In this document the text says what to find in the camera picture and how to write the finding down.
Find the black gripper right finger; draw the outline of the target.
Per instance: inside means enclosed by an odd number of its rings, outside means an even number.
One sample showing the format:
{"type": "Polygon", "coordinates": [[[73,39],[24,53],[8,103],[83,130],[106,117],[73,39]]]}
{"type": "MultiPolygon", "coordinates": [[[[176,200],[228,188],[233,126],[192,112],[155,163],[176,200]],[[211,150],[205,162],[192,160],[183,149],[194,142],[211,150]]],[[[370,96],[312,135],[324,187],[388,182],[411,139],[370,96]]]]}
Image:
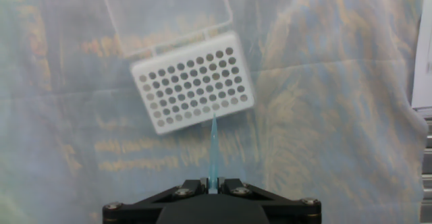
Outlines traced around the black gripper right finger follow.
{"type": "Polygon", "coordinates": [[[269,223],[321,223],[321,201],[316,198],[290,200],[240,179],[224,177],[218,179],[218,192],[245,201],[238,206],[240,210],[264,217],[269,223]]]}

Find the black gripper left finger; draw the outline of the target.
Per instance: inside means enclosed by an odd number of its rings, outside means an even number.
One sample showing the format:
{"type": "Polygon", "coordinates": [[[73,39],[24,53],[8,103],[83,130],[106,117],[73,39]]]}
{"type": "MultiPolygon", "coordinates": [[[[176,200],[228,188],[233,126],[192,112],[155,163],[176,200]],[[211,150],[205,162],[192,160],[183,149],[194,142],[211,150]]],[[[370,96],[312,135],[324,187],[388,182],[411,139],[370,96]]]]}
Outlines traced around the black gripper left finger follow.
{"type": "Polygon", "coordinates": [[[188,179],[180,186],[133,204],[111,202],[102,208],[103,224],[156,223],[162,210],[171,203],[208,193],[208,179],[188,179]]]}

